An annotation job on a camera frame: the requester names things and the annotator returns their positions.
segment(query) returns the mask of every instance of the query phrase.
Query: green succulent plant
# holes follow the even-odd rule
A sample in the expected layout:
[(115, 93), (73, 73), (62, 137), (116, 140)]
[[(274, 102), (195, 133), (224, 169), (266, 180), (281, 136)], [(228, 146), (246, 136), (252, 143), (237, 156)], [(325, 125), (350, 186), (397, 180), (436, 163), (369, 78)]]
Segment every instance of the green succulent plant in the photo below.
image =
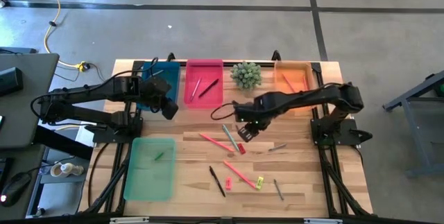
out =
[(252, 90), (261, 85), (261, 67), (253, 62), (242, 62), (235, 64), (231, 69), (230, 77), (237, 87), (244, 90)]

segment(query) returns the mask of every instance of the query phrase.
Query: black pen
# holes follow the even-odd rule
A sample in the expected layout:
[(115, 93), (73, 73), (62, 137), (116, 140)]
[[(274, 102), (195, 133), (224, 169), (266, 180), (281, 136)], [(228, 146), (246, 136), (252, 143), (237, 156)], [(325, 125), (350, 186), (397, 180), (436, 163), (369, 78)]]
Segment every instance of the black pen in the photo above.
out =
[(215, 81), (213, 81), (213, 83), (211, 83), (211, 85), (208, 86), (207, 89), (205, 89), (202, 93), (200, 93), (199, 98), (201, 96), (205, 95), (205, 93), (207, 93), (211, 88), (213, 88), (213, 86), (215, 86), (217, 84), (217, 82), (219, 82), (218, 78)]
[(219, 180), (217, 180), (217, 176), (216, 176), (216, 174), (215, 174), (215, 172), (214, 172), (214, 170), (213, 170), (213, 168), (211, 166), (210, 166), (210, 173), (213, 175), (214, 179), (216, 180), (217, 186), (219, 186), (219, 189), (221, 190), (221, 193), (222, 193), (223, 197), (225, 197), (225, 192), (222, 189), (221, 183), (219, 182)]

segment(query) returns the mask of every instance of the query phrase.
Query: computer mouse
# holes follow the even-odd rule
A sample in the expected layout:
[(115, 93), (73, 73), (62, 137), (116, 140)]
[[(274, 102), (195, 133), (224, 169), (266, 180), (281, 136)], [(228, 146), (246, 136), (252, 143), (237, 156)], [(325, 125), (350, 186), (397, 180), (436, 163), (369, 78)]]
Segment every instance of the computer mouse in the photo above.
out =
[(1, 191), (0, 204), (4, 207), (11, 207), (17, 203), (30, 181), (31, 175), (29, 173), (22, 172), (12, 176)]

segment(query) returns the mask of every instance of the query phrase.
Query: wooden tabletop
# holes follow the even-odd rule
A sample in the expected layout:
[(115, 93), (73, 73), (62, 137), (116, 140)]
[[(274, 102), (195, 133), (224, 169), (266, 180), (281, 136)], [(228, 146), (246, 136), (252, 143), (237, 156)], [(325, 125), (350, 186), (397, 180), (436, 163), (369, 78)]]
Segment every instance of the wooden tabletop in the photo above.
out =
[[(131, 69), (133, 62), (116, 60), (113, 73)], [(321, 62), (321, 68), (324, 83), (343, 82), (338, 62)], [(224, 69), (224, 102), (236, 100), (245, 103), (252, 101), (255, 96), (275, 90), (273, 68), (262, 68), (263, 83), (252, 93), (240, 92), (229, 77), (229, 69)], [(176, 141), (173, 197), (167, 202), (128, 201), (124, 213), (126, 216), (328, 217), (319, 154), (311, 140), (309, 121), (312, 115), (309, 109), (288, 111), (274, 119), (266, 131), (245, 143), (236, 133), (234, 117), (213, 121), (210, 119), (212, 110), (187, 109), (183, 103), (184, 82), (183, 67), (180, 74), (179, 110), (173, 120), (168, 121), (161, 114), (142, 112), (143, 137), (168, 137)], [(124, 104), (107, 101), (104, 108), (106, 112), (115, 112), (123, 110)], [(199, 133), (205, 133), (231, 146), (222, 130), (223, 123), (232, 136), (244, 145), (246, 154), (229, 153), (199, 136)], [(287, 144), (286, 148), (268, 152), (268, 149), (283, 143)], [(110, 144), (97, 163), (92, 178), (93, 201), (110, 179), (116, 146)], [(87, 178), (100, 147), (94, 149)], [(366, 211), (372, 212), (359, 154), (351, 147), (339, 146), (338, 156), (344, 184), (359, 204)], [(223, 160), (229, 161), (253, 182), (259, 176), (263, 177), (262, 189), (258, 191), (249, 187), (223, 164)], [(233, 179), (232, 190), (226, 191), (226, 198), (221, 195), (211, 176), (209, 165), (215, 170), (222, 185), (228, 176)], [(280, 200), (273, 179), (279, 183), (284, 201)], [(79, 211), (87, 208), (88, 183), (85, 183), (83, 189)], [(121, 182), (116, 188), (113, 210), (118, 202), (120, 187)], [(332, 191), (334, 204), (340, 211), (335, 186), (332, 186)]]

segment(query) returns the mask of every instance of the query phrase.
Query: gray floor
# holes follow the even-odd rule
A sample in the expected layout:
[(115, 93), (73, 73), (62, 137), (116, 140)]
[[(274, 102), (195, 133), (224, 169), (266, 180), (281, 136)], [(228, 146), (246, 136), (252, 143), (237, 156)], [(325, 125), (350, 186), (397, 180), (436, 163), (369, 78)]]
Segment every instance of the gray floor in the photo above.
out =
[[(62, 0), (92, 3), (309, 6), (309, 0)], [(443, 8), (443, 0), (317, 0), (319, 6)], [(54, 9), (0, 10), (0, 46), (28, 46), (44, 52), (43, 36)], [(444, 67), (443, 14), (321, 13), (329, 60), (359, 86), (365, 109), (355, 118), (373, 133), (362, 147), (370, 198), (376, 214), (442, 223), (444, 175), (408, 179), (418, 166), (413, 139), (401, 109), (384, 113), (382, 104)], [(62, 10), (51, 50), (67, 62), (86, 60), (105, 76), (116, 58), (269, 59), (278, 49), (285, 60), (320, 60), (310, 12), (185, 10)], [(58, 69), (63, 76), (75, 72)], [(52, 87), (99, 83), (92, 72), (74, 82), (54, 78)], [(90, 107), (100, 108), (101, 103)], [(45, 191), (51, 193), (57, 189)], [(49, 198), (41, 205), (54, 206)], [(72, 212), (60, 204), (57, 211)]]

